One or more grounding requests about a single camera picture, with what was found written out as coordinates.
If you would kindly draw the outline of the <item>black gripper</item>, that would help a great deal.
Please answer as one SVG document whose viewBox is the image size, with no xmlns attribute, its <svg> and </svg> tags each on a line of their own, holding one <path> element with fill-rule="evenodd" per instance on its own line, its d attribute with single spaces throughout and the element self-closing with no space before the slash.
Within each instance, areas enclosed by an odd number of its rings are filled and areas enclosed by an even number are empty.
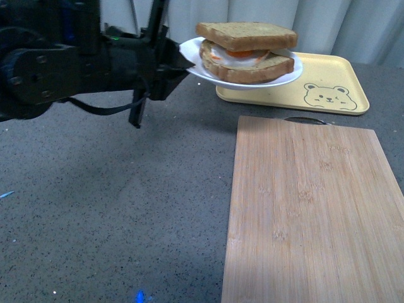
<svg viewBox="0 0 404 303">
<path fill-rule="evenodd" d="M 168 5 L 168 1 L 154 1 L 148 26 L 137 35 L 104 24 L 112 79 L 120 90 L 133 90 L 132 102 L 118 111 L 129 109 L 129 122 L 136 128 L 140 127 L 146 100 L 165 100 L 189 74 L 181 68 L 194 66 L 181 54 L 179 44 L 166 37 Z"/>
</svg>

